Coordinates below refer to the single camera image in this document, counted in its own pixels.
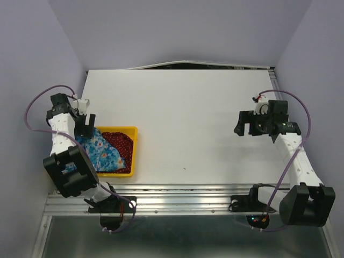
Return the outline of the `yellow plastic tray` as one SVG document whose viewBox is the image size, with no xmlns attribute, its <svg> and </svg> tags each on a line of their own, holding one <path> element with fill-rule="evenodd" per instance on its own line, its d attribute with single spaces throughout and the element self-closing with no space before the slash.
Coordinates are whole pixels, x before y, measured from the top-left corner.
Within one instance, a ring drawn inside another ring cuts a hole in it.
<svg viewBox="0 0 344 258">
<path fill-rule="evenodd" d="M 125 168 L 110 171 L 99 171 L 97 174 L 103 178 L 129 178 L 134 175 L 135 154 L 138 141 L 138 129 L 135 126 L 97 126 L 105 139 L 118 150 L 125 160 Z"/>
</svg>

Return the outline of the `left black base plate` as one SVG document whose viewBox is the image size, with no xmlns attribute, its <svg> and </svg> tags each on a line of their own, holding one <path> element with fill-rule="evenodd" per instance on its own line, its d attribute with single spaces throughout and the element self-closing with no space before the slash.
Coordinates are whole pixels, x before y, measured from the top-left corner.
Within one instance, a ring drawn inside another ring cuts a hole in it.
<svg viewBox="0 0 344 258">
<path fill-rule="evenodd" d="M 94 203 L 84 200 L 89 204 L 88 213 L 100 215 L 99 224 L 103 232 L 109 234 L 120 233 L 128 229 L 134 222 L 136 214 L 136 196 L 109 198 Z"/>
</svg>

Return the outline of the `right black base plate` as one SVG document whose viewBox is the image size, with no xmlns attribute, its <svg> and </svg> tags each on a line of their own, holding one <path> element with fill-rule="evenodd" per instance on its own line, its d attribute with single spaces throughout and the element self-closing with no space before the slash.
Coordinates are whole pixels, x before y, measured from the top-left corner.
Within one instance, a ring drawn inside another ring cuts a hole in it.
<svg viewBox="0 0 344 258">
<path fill-rule="evenodd" d="M 255 229 L 266 230 L 270 223 L 270 217 L 266 214 L 266 204 L 260 203 L 257 198 L 249 195 L 231 196 L 228 210 L 234 213 L 248 213 L 247 224 Z"/>
</svg>

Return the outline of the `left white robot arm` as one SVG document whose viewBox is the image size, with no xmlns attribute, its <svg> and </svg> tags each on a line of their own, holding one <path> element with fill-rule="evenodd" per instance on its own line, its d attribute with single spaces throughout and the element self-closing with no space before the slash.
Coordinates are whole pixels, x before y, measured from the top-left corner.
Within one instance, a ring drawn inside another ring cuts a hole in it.
<svg viewBox="0 0 344 258">
<path fill-rule="evenodd" d="M 95 135 L 95 114 L 87 115 L 89 101 L 58 93 L 51 96 L 52 108 L 46 121 L 52 131 L 52 150 L 43 165 L 60 194 L 83 196 L 98 212 L 115 211 L 119 198 L 113 187 L 100 183 L 85 147 L 77 138 L 90 140 Z"/>
</svg>

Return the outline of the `red polka dot skirt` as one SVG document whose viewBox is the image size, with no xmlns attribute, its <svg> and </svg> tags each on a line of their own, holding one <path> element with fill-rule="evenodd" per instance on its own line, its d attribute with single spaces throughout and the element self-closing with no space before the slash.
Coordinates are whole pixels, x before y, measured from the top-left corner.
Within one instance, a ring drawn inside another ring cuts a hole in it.
<svg viewBox="0 0 344 258">
<path fill-rule="evenodd" d="M 112 174 L 129 174 L 132 169 L 133 140 L 121 132 L 104 132 L 102 136 L 109 144 L 117 149 L 125 165 L 124 168 L 108 169 L 106 172 Z"/>
</svg>

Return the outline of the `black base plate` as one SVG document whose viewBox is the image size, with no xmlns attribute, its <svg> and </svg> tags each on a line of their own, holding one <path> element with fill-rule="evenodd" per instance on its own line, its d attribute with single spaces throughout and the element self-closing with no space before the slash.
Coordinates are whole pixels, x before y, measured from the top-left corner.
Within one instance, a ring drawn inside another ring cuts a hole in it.
<svg viewBox="0 0 344 258">
<path fill-rule="evenodd" d="M 109 198 L 94 203 L 84 200 L 89 204 L 88 213 L 100 215 L 99 224 L 103 232 L 109 234 L 120 233 L 128 229 L 134 222 L 136 214 L 136 196 Z"/>
<path fill-rule="evenodd" d="M 228 210 L 234 213 L 248 213 L 247 224 L 255 229 L 266 230 L 270 223 L 270 217 L 266 214 L 266 204 L 260 203 L 257 198 L 249 195 L 231 196 Z"/>
</svg>

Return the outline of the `aluminium frame rail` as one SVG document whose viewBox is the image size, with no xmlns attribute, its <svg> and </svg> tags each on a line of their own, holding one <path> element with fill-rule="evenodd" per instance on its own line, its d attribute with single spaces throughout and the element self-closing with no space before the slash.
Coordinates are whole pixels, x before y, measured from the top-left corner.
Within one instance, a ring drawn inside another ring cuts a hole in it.
<svg viewBox="0 0 344 258">
<path fill-rule="evenodd" d="M 233 195 L 247 195 L 251 184 L 115 184 L 124 197 L 136 196 L 137 216 L 196 216 L 230 214 Z M 45 216 L 90 216 L 84 197 L 47 197 Z"/>
</svg>

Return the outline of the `blue floral skirt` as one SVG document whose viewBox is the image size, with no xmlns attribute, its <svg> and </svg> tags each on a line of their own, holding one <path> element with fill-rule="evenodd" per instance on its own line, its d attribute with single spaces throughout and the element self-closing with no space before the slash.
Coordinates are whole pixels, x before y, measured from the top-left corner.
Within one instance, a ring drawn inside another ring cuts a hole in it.
<svg viewBox="0 0 344 258">
<path fill-rule="evenodd" d="M 96 172 L 125 167 L 117 149 L 103 138 L 98 128 L 94 128 L 91 138 L 77 136 L 76 141 L 87 152 Z"/>
</svg>

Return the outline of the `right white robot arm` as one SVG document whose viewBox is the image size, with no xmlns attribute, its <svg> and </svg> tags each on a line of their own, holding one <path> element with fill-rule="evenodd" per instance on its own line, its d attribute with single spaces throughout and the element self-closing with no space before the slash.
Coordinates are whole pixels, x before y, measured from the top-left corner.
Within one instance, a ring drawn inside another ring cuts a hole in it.
<svg viewBox="0 0 344 258">
<path fill-rule="evenodd" d="M 264 183 L 254 184 L 247 195 L 232 196 L 228 209 L 232 212 L 259 212 L 248 220 L 251 227 L 265 230 L 269 213 L 278 212 L 285 225 L 322 227 L 326 224 L 335 201 L 335 191 L 323 184 L 304 150 L 304 138 L 297 123 L 289 121 L 286 101 L 256 102 L 252 111 L 240 111 L 234 133 L 243 136 L 245 125 L 249 135 L 271 137 L 286 167 L 289 190 Z"/>
</svg>

